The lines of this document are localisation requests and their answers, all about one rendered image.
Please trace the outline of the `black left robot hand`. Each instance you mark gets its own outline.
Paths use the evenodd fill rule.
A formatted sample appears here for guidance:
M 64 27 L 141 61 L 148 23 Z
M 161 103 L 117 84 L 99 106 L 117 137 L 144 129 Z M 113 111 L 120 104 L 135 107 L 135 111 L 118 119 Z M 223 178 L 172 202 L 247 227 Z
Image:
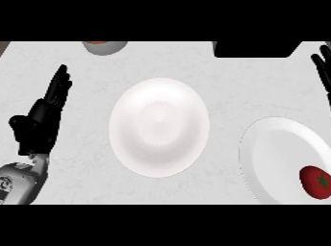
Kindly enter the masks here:
M 36 101 L 28 115 L 15 115 L 9 120 L 21 156 L 49 154 L 55 148 L 61 113 L 71 87 L 71 75 L 64 64 L 52 78 L 46 96 Z

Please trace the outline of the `white oval plate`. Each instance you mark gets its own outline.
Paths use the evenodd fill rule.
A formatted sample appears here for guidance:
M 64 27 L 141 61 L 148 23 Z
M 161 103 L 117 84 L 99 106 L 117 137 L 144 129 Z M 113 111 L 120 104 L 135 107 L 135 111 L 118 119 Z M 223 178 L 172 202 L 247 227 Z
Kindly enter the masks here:
M 123 94 L 110 119 L 110 141 L 123 165 L 164 178 L 198 160 L 210 134 L 206 103 L 181 81 L 154 78 Z

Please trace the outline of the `white round plate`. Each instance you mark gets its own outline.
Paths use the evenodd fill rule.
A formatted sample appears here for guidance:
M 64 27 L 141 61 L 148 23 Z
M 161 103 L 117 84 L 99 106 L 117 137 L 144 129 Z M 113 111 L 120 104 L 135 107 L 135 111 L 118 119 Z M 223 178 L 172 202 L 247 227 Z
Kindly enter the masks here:
M 331 147 L 316 132 L 296 120 L 268 117 L 246 130 L 240 143 L 240 165 L 248 189 L 262 204 L 328 204 L 303 188 L 306 166 L 331 175 Z

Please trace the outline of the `red tomato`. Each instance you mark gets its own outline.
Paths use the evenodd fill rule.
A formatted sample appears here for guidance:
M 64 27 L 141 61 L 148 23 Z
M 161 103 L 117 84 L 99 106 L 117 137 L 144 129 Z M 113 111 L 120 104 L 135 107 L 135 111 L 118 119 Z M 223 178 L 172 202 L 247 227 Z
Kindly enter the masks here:
M 300 181 L 308 194 L 318 200 L 331 197 L 331 175 L 316 166 L 300 170 Z

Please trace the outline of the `black appliance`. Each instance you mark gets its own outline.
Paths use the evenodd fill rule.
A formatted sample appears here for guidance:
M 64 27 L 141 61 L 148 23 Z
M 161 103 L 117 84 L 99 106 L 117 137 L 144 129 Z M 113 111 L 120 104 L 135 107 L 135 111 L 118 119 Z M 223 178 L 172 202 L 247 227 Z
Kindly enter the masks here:
M 213 51 L 217 58 L 228 59 L 288 58 L 300 44 L 300 41 L 214 41 Z

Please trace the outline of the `grey bowl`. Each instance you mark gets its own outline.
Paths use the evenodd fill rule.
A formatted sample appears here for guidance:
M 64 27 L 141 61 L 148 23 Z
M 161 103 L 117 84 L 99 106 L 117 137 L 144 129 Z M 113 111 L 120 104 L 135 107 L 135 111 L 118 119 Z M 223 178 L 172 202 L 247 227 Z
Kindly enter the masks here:
M 120 52 L 127 46 L 126 41 L 108 41 L 105 43 L 83 42 L 90 53 L 99 56 L 108 56 Z

